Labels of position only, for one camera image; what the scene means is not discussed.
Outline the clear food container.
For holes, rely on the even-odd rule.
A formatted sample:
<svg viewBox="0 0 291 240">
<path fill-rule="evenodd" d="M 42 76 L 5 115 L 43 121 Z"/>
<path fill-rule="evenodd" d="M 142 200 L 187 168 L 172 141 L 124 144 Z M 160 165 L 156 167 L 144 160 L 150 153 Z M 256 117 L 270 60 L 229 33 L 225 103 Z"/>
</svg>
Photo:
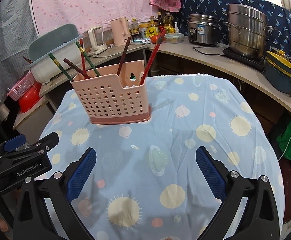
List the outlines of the clear food container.
<svg viewBox="0 0 291 240">
<path fill-rule="evenodd" d="M 184 35 L 182 33 L 168 33 L 164 36 L 165 43 L 180 43 L 183 41 Z"/>
</svg>

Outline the black induction cooker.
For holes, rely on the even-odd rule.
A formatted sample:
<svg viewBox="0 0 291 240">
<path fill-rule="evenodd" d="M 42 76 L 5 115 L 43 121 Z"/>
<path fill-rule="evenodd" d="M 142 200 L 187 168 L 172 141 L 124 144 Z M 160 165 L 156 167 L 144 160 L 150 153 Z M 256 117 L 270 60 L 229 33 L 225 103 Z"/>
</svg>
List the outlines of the black induction cooker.
<svg viewBox="0 0 291 240">
<path fill-rule="evenodd" d="M 254 59 L 250 59 L 248 57 L 239 55 L 238 53 L 235 53 L 234 51 L 232 51 L 230 48 L 225 48 L 223 51 L 224 55 L 230 59 L 233 59 L 235 61 L 238 61 L 242 64 L 245 64 L 255 70 L 257 70 L 260 73 L 264 72 L 264 65 L 263 62 L 260 60 L 254 60 Z"/>
</svg>

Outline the pink perforated utensil holder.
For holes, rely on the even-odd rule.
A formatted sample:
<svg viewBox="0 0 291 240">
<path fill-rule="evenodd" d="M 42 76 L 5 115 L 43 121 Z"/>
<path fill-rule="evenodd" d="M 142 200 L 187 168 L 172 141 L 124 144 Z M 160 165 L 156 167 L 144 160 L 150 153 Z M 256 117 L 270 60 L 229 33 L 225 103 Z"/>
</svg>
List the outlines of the pink perforated utensil holder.
<svg viewBox="0 0 291 240">
<path fill-rule="evenodd" d="M 146 84 L 140 85 L 144 61 L 123 63 L 120 75 L 117 75 L 118 66 L 113 64 L 98 68 L 101 76 L 89 70 L 89 79 L 77 74 L 71 81 L 93 124 L 131 124 L 148 121 L 151 117 Z"/>
</svg>

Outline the pink plastic basket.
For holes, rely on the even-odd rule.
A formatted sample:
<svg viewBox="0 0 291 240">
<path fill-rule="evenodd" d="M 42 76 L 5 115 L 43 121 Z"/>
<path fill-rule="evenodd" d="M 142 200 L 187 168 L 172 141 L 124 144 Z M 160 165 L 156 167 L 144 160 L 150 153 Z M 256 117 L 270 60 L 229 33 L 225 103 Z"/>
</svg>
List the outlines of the pink plastic basket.
<svg viewBox="0 0 291 240">
<path fill-rule="evenodd" d="M 18 101 L 34 85 L 34 81 L 31 71 L 28 71 L 12 88 L 8 89 L 7 96 Z"/>
</svg>

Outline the brown chopstick middle holder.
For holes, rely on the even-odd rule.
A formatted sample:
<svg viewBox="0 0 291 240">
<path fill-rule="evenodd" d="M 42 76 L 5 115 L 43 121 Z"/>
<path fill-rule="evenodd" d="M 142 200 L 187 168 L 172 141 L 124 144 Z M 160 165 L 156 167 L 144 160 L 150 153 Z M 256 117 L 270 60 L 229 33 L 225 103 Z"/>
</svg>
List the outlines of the brown chopstick middle holder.
<svg viewBox="0 0 291 240">
<path fill-rule="evenodd" d="M 127 51 L 128 51 L 128 47 L 129 47 L 129 44 L 132 40 L 132 37 L 128 37 L 127 41 L 126 41 L 126 45 L 124 47 L 124 50 L 123 50 L 123 53 L 122 53 L 122 56 L 121 56 L 121 59 L 120 59 L 120 64 L 118 66 L 118 69 L 117 69 L 117 75 L 119 76 L 120 73 L 121 73 L 121 69 L 122 69 L 122 66 L 123 66 L 123 63 L 124 63 L 124 60 L 126 58 L 126 54 L 127 54 Z"/>
</svg>

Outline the silver rice cooker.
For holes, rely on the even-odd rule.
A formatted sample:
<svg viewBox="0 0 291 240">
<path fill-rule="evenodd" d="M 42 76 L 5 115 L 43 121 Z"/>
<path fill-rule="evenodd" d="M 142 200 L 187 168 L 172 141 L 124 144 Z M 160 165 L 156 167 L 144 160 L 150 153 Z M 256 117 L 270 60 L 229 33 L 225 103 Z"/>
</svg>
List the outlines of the silver rice cooker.
<svg viewBox="0 0 291 240">
<path fill-rule="evenodd" d="M 218 20 L 215 16 L 190 14 L 188 17 L 188 40 L 190 43 L 214 46 L 218 39 Z"/>
</svg>

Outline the red chopstick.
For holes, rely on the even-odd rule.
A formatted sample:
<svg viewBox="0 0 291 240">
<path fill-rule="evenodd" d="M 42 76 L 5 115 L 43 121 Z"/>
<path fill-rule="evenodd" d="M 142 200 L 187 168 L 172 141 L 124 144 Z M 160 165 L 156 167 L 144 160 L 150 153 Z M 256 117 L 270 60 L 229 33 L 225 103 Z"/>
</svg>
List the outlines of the red chopstick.
<svg viewBox="0 0 291 240">
<path fill-rule="evenodd" d="M 83 39 L 80 39 L 80 40 L 79 40 L 79 44 L 80 44 L 80 46 L 81 46 L 81 49 L 84 49 L 84 46 L 83 46 Z M 83 72 L 86 74 L 85 57 L 84 57 L 84 55 L 83 55 L 83 53 L 82 53 L 82 50 L 81 50 L 81 61 L 82 61 L 82 70 L 83 70 Z"/>
<path fill-rule="evenodd" d="M 162 33 L 160 34 L 160 36 L 158 37 L 158 39 L 157 39 L 157 42 L 156 42 L 156 44 L 154 46 L 154 49 L 152 50 L 152 53 L 150 55 L 149 61 L 148 61 L 147 65 L 146 65 L 145 71 L 143 72 L 142 78 L 140 80 L 140 83 L 139 83 L 140 86 L 143 85 L 144 82 L 145 82 L 145 79 L 146 79 L 146 77 L 147 77 L 147 75 L 149 73 L 151 65 L 152 65 L 152 63 L 154 61 L 154 58 L 156 57 L 157 51 L 160 48 L 160 45 L 161 45 L 162 41 L 164 40 L 164 36 L 165 36 L 166 33 L 167 33 L 167 31 L 164 29 L 162 31 Z"/>
</svg>

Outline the pink dotted curtain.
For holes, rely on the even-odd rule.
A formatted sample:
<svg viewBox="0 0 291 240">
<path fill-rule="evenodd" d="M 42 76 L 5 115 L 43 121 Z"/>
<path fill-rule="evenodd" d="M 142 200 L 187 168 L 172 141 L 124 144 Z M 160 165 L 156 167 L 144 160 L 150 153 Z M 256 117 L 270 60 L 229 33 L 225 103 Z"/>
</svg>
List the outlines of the pink dotted curtain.
<svg viewBox="0 0 291 240">
<path fill-rule="evenodd" d="M 149 0 L 30 0 L 30 7 L 39 35 L 67 23 L 83 33 L 92 27 L 110 28 L 111 20 L 120 17 L 146 22 L 157 15 Z"/>
</svg>

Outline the yellow teal stacked bowls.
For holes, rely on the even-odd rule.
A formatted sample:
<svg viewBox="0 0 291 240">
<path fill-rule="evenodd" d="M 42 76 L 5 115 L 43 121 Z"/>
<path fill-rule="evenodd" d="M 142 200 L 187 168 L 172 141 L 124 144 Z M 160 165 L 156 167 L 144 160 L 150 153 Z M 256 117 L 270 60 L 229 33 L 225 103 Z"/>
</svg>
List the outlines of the yellow teal stacked bowls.
<svg viewBox="0 0 291 240">
<path fill-rule="evenodd" d="M 291 94 L 291 62 L 282 55 L 266 51 L 264 61 L 266 79 L 277 90 Z"/>
</svg>

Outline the red chopstick in holder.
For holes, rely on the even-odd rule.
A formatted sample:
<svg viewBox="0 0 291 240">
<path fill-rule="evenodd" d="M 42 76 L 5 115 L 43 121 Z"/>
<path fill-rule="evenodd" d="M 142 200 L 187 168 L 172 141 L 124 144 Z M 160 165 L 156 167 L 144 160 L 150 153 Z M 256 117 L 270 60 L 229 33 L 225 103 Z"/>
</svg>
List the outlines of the red chopstick in holder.
<svg viewBox="0 0 291 240">
<path fill-rule="evenodd" d="M 80 44 L 80 46 L 81 46 L 81 49 L 84 49 L 84 46 L 83 46 L 83 39 L 80 39 L 80 40 L 79 40 L 79 44 Z M 82 70 L 83 70 L 83 72 L 86 74 L 85 57 L 84 57 L 84 55 L 83 55 L 83 53 L 82 53 L 82 50 L 81 50 L 81 61 L 82 61 Z"/>
</svg>

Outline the brown chopstick in holder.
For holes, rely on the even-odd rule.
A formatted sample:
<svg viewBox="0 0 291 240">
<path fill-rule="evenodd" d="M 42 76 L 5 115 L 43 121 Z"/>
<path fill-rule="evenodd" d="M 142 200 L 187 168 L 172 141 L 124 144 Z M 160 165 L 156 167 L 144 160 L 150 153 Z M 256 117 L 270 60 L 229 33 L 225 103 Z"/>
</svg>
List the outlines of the brown chopstick in holder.
<svg viewBox="0 0 291 240">
<path fill-rule="evenodd" d="M 79 67 L 77 67 L 74 63 L 72 63 L 67 58 L 65 58 L 63 61 L 66 64 L 68 64 L 72 69 L 74 69 L 76 72 L 78 72 L 79 74 L 81 74 L 82 76 L 84 76 L 85 79 L 90 79 L 91 78 L 86 72 L 84 72 L 82 69 L 80 69 Z"/>
</svg>

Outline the white glass kettle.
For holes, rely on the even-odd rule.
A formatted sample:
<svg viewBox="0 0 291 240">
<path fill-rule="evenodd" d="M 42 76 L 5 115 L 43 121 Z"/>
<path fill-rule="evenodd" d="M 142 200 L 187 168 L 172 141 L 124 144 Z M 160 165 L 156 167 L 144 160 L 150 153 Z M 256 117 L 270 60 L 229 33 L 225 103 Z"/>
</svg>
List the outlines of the white glass kettle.
<svg viewBox="0 0 291 240">
<path fill-rule="evenodd" d="M 104 44 L 103 40 L 97 40 L 97 35 L 103 33 L 102 26 L 95 26 L 87 31 L 88 34 L 88 44 L 90 51 L 87 52 L 88 56 L 97 56 L 107 50 L 107 46 Z"/>
</svg>

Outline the stainless steamer pot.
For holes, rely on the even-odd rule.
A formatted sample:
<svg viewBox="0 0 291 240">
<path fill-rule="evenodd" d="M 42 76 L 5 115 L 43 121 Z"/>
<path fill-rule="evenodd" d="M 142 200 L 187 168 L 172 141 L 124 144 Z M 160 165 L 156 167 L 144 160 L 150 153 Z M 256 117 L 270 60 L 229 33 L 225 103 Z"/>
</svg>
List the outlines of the stainless steamer pot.
<svg viewBox="0 0 291 240">
<path fill-rule="evenodd" d="M 260 10 L 244 4 L 229 4 L 228 27 L 229 47 L 235 53 L 259 60 L 263 57 L 267 31 L 276 27 L 267 23 L 267 16 Z"/>
</svg>

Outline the green chopstick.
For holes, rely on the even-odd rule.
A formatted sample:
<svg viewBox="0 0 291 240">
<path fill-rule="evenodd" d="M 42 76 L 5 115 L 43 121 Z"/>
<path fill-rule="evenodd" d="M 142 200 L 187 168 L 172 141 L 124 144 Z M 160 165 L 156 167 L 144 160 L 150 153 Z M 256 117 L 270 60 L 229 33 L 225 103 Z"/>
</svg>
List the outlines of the green chopstick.
<svg viewBox="0 0 291 240">
<path fill-rule="evenodd" d="M 84 56 L 84 58 L 86 59 L 86 61 L 90 65 L 90 67 L 94 70 L 94 72 L 96 73 L 96 75 L 97 76 L 101 76 L 100 72 L 96 69 L 96 67 L 94 66 L 94 64 L 91 62 L 90 58 L 88 57 L 88 55 L 86 54 L 84 48 L 80 45 L 80 43 L 79 42 L 76 42 L 76 45 L 79 48 L 81 54 Z"/>
<path fill-rule="evenodd" d="M 59 61 L 54 57 L 52 53 L 49 53 L 49 58 L 54 62 L 54 64 L 59 68 L 59 70 L 67 77 L 67 79 L 72 82 L 72 77 L 67 73 L 67 71 L 62 67 Z"/>
</svg>

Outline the green chopstick in holder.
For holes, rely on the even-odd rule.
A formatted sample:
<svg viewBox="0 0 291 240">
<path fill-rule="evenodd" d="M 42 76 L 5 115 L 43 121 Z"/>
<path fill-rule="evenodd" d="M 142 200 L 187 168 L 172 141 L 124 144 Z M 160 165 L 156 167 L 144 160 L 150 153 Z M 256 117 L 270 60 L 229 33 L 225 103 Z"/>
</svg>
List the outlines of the green chopstick in holder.
<svg viewBox="0 0 291 240">
<path fill-rule="evenodd" d="M 59 61 L 54 57 L 52 53 L 49 53 L 49 58 L 54 62 L 54 64 L 59 68 L 59 70 L 67 77 L 67 79 L 72 82 L 72 77 L 67 73 L 67 71 L 62 67 Z"/>
</svg>

